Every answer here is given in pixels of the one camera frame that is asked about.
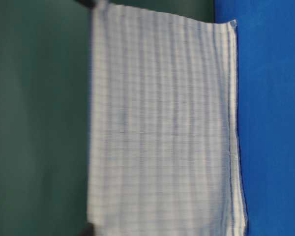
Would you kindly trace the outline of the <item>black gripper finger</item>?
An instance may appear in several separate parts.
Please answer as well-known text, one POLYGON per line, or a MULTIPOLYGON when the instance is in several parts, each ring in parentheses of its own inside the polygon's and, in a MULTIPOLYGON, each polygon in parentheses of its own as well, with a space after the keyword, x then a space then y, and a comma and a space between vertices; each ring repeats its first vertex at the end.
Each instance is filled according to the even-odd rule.
POLYGON ((83 5, 84 7, 95 7, 96 0, 75 0, 79 4, 83 5))
POLYGON ((86 224, 79 231, 78 236, 95 236, 95 223, 93 217, 87 219, 86 224))

